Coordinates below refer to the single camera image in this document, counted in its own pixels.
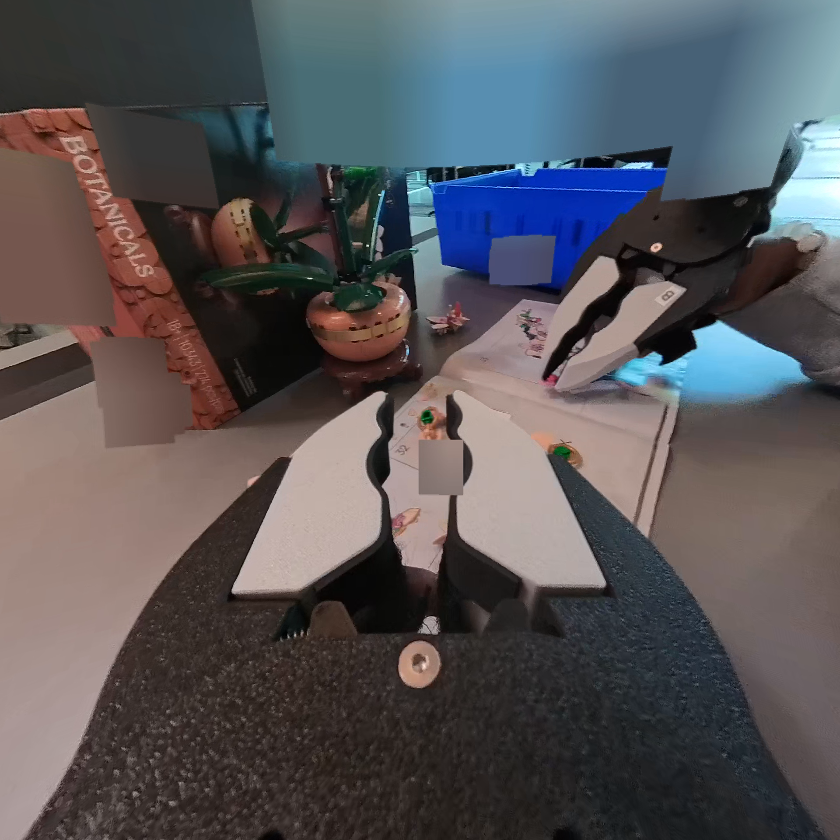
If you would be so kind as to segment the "open instruction booklet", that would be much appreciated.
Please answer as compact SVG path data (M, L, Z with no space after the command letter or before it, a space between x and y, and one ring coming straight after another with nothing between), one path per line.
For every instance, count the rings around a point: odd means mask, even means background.
M460 390L505 414L546 445L574 449L579 471L636 528L649 534L676 426L687 361L650 354L576 392L542 383L542 353L557 306L521 300L476 341L453 353L395 415L391 456L417 467L417 420L443 412Z

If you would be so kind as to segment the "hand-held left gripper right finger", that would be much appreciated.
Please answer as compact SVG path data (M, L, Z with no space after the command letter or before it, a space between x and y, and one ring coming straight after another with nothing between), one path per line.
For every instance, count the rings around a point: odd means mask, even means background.
M447 432L463 445L438 573L442 624L553 624L550 601L606 594L606 577L550 456L509 416L447 396Z

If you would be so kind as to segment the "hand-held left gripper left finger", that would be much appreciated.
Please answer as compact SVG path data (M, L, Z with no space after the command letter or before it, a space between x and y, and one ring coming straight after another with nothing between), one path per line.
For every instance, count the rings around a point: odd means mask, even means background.
M403 562L384 483L394 402L375 392L290 458L232 587L237 601L403 607Z

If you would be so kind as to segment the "toy brick set box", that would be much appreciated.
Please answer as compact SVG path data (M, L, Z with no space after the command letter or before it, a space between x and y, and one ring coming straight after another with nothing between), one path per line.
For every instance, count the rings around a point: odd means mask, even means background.
M280 161L269 107L31 108L2 114L2 331L140 340L119 373L153 405L190 396L212 429L315 371L309 297L207 290L207 230L236 197L319 215L316 165Z

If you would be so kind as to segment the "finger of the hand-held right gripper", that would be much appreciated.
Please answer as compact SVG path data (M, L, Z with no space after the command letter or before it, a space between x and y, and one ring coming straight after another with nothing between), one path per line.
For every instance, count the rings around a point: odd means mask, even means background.
M576 282L567 283L544 343L542 380L562 372L572 357L572 349L587 336L600 316L598 301L614 291L619 280L615 259L598 256Z
M612 321L596 331L583 349L565 363L555 389L567 392L581 388L635 359L636 340L685 293L685 288L672 282L650 283L631 290Z

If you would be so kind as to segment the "grey desk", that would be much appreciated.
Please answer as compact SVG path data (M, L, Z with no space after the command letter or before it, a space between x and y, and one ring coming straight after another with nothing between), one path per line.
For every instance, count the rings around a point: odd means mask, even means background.
M174 562L343 406L315 373L216 431L114 450L93 384L2 420L2 838L24 838L54 792ZM737 332L702 331L651 536L838 838L838 398Z

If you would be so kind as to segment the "person's right hand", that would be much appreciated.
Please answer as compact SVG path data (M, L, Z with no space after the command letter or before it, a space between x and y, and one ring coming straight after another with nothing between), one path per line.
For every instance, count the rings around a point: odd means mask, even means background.
M790 238L756 239L750 246L747 263L714 313L727 316L738 312L782 287L799 273L801 257L803 253Z

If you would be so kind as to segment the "blue plastic bin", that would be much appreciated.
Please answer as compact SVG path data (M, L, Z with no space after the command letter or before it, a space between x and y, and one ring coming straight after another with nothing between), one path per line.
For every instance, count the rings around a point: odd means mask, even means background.
M431 185L443 264L488 274L491 242L555 237L552 279L561 289L590 245L645 194L666 168L539 168L475 175Z

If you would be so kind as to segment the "red centred toy brick flower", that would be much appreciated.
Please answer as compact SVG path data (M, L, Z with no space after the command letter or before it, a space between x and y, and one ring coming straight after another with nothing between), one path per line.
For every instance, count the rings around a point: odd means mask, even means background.
M470 318L465 315L460 303L457 301L449 306L443 316L426 316L427 324L435 335L446 335L461 330Z

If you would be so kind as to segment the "toy brick orchid plant pot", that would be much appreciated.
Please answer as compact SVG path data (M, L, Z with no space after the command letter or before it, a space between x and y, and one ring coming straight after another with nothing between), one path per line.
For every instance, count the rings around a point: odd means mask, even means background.
M306 326L327 361L358 368L406 346L416 303L411 226L397 187L377 166L317 164L321 209L291 222L290 187L270 214L250 197L223 205L210 222L208 291L234 297L308 297Z

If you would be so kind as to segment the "small multicoloured toy flower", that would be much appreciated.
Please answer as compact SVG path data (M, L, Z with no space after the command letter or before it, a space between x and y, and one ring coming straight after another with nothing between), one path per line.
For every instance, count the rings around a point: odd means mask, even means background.
M572 467L578 469L583 466L583 457L579 450L568 440L548 432L534 432L531 434L534 440L547 455L557 456L565 460Z

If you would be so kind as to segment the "person's right forearm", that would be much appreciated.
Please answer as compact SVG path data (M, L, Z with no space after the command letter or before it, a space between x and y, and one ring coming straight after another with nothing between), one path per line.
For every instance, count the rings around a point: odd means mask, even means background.
M764 346L788 355L808 379L838 392L838 238L805 222L773 227L758 238L794 240L803 253L799 273L751 306L717 317Z

